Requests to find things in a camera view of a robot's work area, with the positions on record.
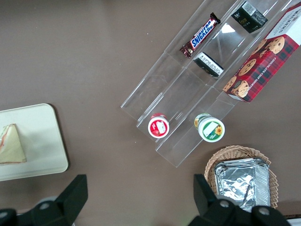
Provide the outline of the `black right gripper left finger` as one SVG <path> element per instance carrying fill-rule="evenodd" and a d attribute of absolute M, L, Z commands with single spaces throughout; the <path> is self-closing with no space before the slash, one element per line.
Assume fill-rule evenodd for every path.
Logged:
<path fill-rule="evenodd" d="M 32 209 L 34 226 L 71 226 L 88 199 L 87 176 L 77 175 L 53 201 Z"/>

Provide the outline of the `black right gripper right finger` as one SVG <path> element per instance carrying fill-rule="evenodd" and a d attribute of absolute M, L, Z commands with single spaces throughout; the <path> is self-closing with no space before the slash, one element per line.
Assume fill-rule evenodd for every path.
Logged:
<path fill-rule="evenodd" d="M 199 215 L 190 226 L 251 226 L 251 214 L 231 201 L 218 199 L 204 175 L 195 174 L 193 196 Z"/>

